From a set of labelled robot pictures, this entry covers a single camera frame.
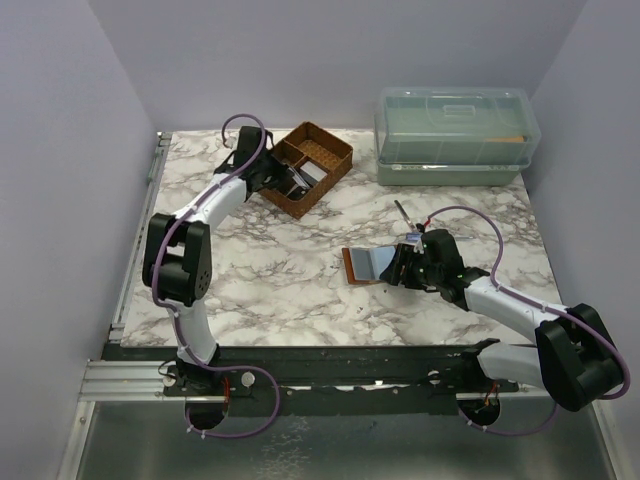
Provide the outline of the brown leather card holder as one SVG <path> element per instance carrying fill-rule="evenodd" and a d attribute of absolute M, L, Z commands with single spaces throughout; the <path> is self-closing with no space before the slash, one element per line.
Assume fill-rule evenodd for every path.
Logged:
<path fill-rule="evenodd" d="M 342 258 L 347 283 L 364 285 L 381 283 L 381 275 L 391 264 L 394 246 L 375 248 L 343 248 Z"/>

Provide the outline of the brown woven basket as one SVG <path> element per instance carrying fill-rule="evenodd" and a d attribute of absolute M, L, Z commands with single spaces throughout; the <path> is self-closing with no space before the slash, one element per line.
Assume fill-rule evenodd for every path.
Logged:
<path fill-rule="evenodd" d="M 262 190 L 260 195 L 295 219 L 309 212 L 353 165 L 353 148 L 312 122 L 294 128 L 272 152 L 292 167 L 305 185 L 290 177 L 283 186 Z"/>

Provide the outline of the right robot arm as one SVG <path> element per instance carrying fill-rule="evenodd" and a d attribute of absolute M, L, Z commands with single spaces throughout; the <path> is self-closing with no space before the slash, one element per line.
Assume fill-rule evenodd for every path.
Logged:
<path fill-rule="evenodd" d="M 543 388 L 562 408 L 576 412 L 620 393 L 630 375 L 599 314 L 586 304 L 546 304 L 498 284 L 489 272 L 465 265 L 444 229 L 414 242 L 385 247 L 377 256 L 381 281 L 433 290 L 465 311 L 489 317 L 527 339 L 525 346 L 490 341 L 460 367 L 460 379 L 480 392 L 495 380 Z"/>

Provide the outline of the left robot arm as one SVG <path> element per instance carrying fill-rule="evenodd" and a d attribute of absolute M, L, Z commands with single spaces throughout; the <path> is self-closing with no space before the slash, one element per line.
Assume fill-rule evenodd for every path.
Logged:
<path fill-rule="evenodd" d="M 201 395 L 220 387 L 225 370 L 213 364 L 218 343 L 204 302 L 213 274 L 211 233 L 254 193 L 288 178 L 289 168 L 267 148 L 272 138 L 262 123 L 241 127 L 235 148 L 205 189 L 175 213 L 149 220 L 143 283 L 170 314 L 178 363 L 189 368 L 187 382 Z"/>

